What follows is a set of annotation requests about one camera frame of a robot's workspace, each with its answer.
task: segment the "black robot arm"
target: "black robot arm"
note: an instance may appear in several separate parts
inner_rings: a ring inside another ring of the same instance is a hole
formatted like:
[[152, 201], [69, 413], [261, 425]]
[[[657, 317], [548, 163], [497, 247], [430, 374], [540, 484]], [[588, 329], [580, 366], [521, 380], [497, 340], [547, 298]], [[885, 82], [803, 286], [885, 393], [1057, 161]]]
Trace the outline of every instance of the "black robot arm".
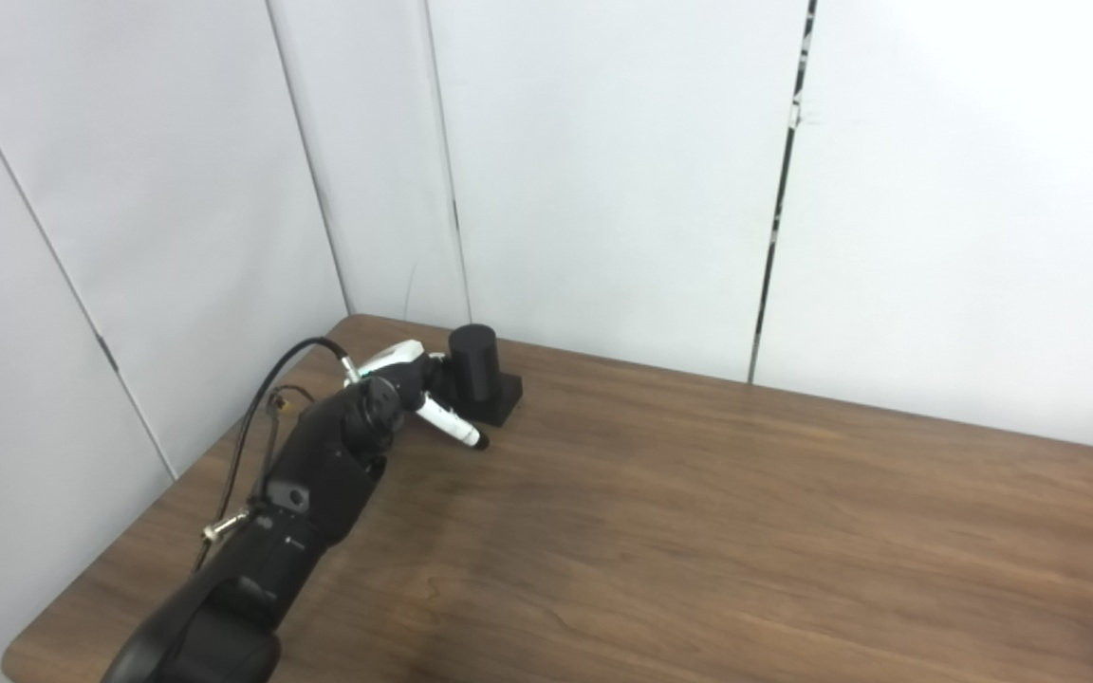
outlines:
[[322, 553], [352, 529], [385, 470], [403, 408], [365, 377], [299, 415], [246, 519], [133, 632], [104, 683], [263, 683], [277, 626]]

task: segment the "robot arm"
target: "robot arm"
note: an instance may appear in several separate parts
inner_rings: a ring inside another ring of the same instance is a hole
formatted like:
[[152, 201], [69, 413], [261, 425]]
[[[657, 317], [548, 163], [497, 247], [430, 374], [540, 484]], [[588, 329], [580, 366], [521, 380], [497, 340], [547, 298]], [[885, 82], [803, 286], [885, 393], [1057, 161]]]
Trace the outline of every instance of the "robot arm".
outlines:
[[[502, 424], [521, 396], [520, 379], [500, 374], [494, 333], [491, 328], [481, 332], [491, 363], [483, 377], [507, 381], [512, 390], [494, 393], [497, 408], [478, 419]], [[303, 411], [281, 452], [260, 472], [248, 508], [204, 532], [209, 541], [225, 537], [218, 553], [140, 624], [103, 683], [268, 682], [281, 658], [277, 627], [322, 553], [360, 518], [404, 413], [415, 412], [472, 449], [489, 445], [473, 424], [434, 397], [434, 388], [451, 389], [443, 376], [443, 354], [426, 354], [419, 341], [403, 341], [356, 368], [342, 349], [316, 338], [287, 351], [265, 379], [244, 416], [235, 455], [266, 388], [309, 342], [333, 348], [346, 373], [343, 389]], [[228, 479], [234, 481], [234, 474]], [[224, 496], [219, 514], [225, 505]]]
[[263, 683], [277, 626], [369, 501], [402, 425], [393, 386], [367, 377], [308, 407], [263, 496], [199, 572], [126, 641], [104, 683]]
[[381, 377], [399, 390], [400, 401], [407, 411], [422, 416], [439, 431], [457, 438], [472, 449], [489, 446], [485, 434], [458, 413], [443, 405], [428, 391], [442, 373], [444, 354], [426, 354], [419, 341], [400, 341], [381, 351], [359, 368], [361, 377]]

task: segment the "black base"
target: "black base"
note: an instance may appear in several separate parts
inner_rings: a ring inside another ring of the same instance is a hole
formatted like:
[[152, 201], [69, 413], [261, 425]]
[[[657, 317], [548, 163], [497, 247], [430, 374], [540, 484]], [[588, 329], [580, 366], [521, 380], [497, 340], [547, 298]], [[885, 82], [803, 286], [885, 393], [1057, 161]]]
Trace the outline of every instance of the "black base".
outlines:
[[492, 427], [504, 427], [504, 422], [521, 399], [521, 378], [504, 372], [500, 374], [500, 393], [482, 402], [461, 401], [451, 381], [443, 385], [437, 395], [455, 408], [455, 412], [466, 420], [491, 424]]

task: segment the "metal connector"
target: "metal connector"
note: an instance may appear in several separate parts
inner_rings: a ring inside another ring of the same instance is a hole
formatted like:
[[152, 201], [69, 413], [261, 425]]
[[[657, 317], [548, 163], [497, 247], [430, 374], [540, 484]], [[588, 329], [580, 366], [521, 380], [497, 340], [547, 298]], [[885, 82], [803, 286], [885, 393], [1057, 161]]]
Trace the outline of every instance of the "metal connector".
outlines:
[[224, 520], [210, 523], [209, 527], [201, 529], [200, 537], [210, 543], [216, 543], [218, 541], [221, 541], [222, 537], [225, 535], [227, 531], [238, 527], [238, 525], [246, 521], [249, 516], [251, 516], [251, 510], [243, 508], [234, 516], [228, 516], [228, 518], [225, 518]]
[[340, 358], [340, 363], [343, 364], [343, 385], [355, 385], [361, 381], [361, 373], [356, 372], [356, 366], [352, 364], [352, 358], [345, 356]]

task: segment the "wire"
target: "wire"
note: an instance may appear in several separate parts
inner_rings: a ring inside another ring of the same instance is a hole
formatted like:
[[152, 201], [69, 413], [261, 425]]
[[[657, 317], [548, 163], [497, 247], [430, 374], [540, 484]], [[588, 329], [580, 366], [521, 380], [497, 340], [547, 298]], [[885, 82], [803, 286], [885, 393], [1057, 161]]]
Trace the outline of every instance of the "wire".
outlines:
[[[263, 381], [260, 382], [260, 389], [256, 390], [256, 396], [251, 398], [251, 403], [247, 408], [247, 412], [243, 414], [243, 423], [239, 424], [239, 436], [238, 440], [234, 441], [234, 454], [231, 456], [230, 470], [226, 471], [226, 483], [222, 487], [222, 497], [218, 501], [218, 511], [213, 514], [213, 522], [224, 518], [226, 515], [226, 506], [231, 503], [231, 493], [234, 493], [234, 481], [238, 478], [239, 462], [243, 459], [243, 446], [247, 441], [247, 432], [251, 427], [251, 420], [256, 416], [256, 409], [260, 407], [260, 402], [263, 401], [263, 395], [269, 391], [269, 385], [277, 379], [278, 375], [281, 375], [281, 368], [285, 367], [285, 364], [291, 361], [298, 352], [303, 349], [309, 346], [325, 346], [334, 354], [334, 357], [343, 362], [349, 357], [348, 351], [343, 350], [334, 341], [330, 341], [327, 337], [312, 337], [309, 339], [303, 339], [298, 344], [294, 344], [290, 350], [285, 351], [285, 354], [278, 360], [277, 364], [272, 366], [269, 370], [269, 375], [265, 376]], [[205, 563], [205, 557], [209, 555], [209, 547], [212, 545], [208, 539], [201, 541], [200, 552], [197, 553], [197, 562], [191, 566], [191, 572], [200, 570], [200, 566]]]
[[274, 386], [274, 388], [272, 389], [272, 392], [273, 393], [280, 393], [280, 392], [285, 392], [285, 390], [290, 390], [290, 392], [301, 393], [301, 397], [303, 397], [303, 399], [307, 399], [307, 401], [309, 401], [309, 402], [315, 402], [315, 397], [312, 397], [312, 393], [308, 392], [307, 389], [303, 389], [298, 385]]
[[278, 401], [284, 399], [278, 397], [277, 389], [269, 393], [269, 441], [263, 447], [263, 462], [260, 463], [260, 474], [256, 475], [256, 483], [251, 485], [251, 498], [259, 499], [263, 490], [268, 487], [269, 470], [272, 470], [272, 455], [277, 452], [277, 432], [281, 428], [281, 407]]

